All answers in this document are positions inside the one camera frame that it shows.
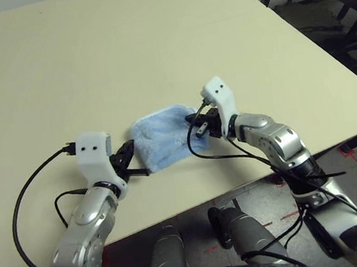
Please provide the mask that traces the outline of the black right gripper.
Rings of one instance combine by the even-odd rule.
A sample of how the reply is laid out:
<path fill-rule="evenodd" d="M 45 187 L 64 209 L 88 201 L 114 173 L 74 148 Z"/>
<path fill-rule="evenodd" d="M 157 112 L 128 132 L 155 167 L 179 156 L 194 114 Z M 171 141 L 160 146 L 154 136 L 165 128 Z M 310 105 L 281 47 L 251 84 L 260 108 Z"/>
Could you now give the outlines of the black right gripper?
<path fill-rule="evenodd" d="M 221 118 L 217 108 L 209 109 L 206 114 L 190 114 L 185 116 L 185 120 L 193 127 L 197 127 L 196 137 L 202 138 L 208 133 L 213 138 L 221 138 Z"/>

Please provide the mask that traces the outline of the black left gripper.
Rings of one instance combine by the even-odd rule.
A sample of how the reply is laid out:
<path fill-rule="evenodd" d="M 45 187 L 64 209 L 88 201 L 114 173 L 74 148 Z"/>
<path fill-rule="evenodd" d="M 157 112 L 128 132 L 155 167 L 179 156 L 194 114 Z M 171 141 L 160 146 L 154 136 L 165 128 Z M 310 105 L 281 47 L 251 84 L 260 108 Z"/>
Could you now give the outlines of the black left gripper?
<path fill-rule="evenodd" d="M 149 176 L 151 174 L 151 170 L 147 168 L 129 168 L 135 153 L 134 149 L 134 140 L 128 140 L 123 143 L 121 149 L 109 157 L 116 174 L 125 182 L 129 182 L 131 176 Z"/>

